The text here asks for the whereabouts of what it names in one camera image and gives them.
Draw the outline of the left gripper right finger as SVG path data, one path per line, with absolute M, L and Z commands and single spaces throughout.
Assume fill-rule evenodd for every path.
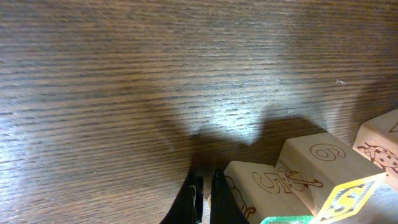
M 211 182 L 211 224 L 248 224 L 249 222 L 239 209 L 226 177 L 217 169 Z

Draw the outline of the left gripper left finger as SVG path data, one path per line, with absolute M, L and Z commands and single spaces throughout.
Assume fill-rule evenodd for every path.
M 203 216 L 203 177 L 189 171 L 160 224 L 198 224 Z

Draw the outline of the green R letter block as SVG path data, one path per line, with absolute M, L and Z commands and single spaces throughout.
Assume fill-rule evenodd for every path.
M 285 164 L 281 168 L 231 161 L 222 170 L 233 197 L 249 223 L 310 223 L 313 214 L 297 194 L 323 187 L 318 180 L 305 180 Z

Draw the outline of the yellow S letter block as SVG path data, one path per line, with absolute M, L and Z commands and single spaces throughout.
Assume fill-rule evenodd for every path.
M 287 139 L 275 168 L 311 211 L 313 223 L 333 223 L 357 214 L 386 176 L 330 133 Z

